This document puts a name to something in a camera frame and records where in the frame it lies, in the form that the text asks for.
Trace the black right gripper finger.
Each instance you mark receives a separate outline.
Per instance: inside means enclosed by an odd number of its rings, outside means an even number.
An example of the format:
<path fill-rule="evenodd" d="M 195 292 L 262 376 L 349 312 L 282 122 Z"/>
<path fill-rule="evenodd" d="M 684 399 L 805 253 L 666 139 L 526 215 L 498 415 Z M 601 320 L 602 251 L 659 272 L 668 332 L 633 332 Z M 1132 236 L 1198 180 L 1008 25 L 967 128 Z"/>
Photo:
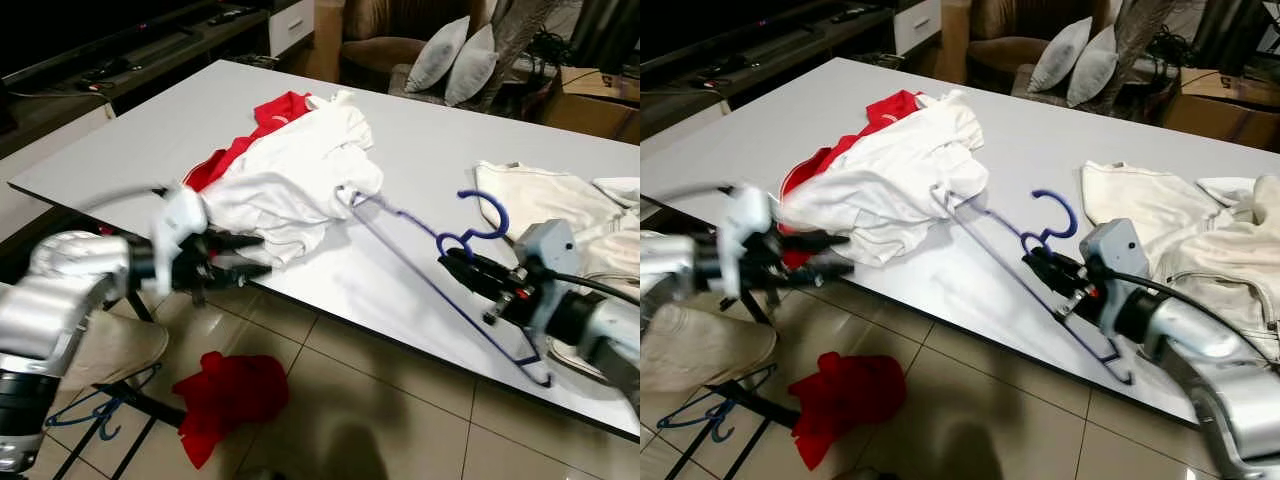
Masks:
<path fill-rule="evenodd" d="M 1047 247 L 1033 247 L 1029 253 L 1024 253 L 1021 261 L 1037 275 L 1065 275 L 1075 276 L 1079 273 L 1079 262 L 1074 259 L 1051 252 Z"/>
<path fill-rule="evenodd" d="M 500 298 L 500 278 L 474 268 L 448 268 L 449 274 L 468 291 L 486 300 Z"/>
<path fill-rule="evenodd" d="M 1043 276 L 1036 275 L 1036 276 L 1055 293 L 1062 297 L 1071 297 L 1073 294 L 1075 294 L 1078 291 L 1082 289 L 1083 276 L 1080 275 L 1080 270 L 1082 266 L 1079 265 L 1079 273 L 1075 276 L 1053 275 L 1053 274 Z"/>
<path fill-rule="evenodd" d="M 479 253 L 447 252 L 438 262 L 457 282 L 477 282 L 481 278 L 500 279 L 500 265 Z"/>

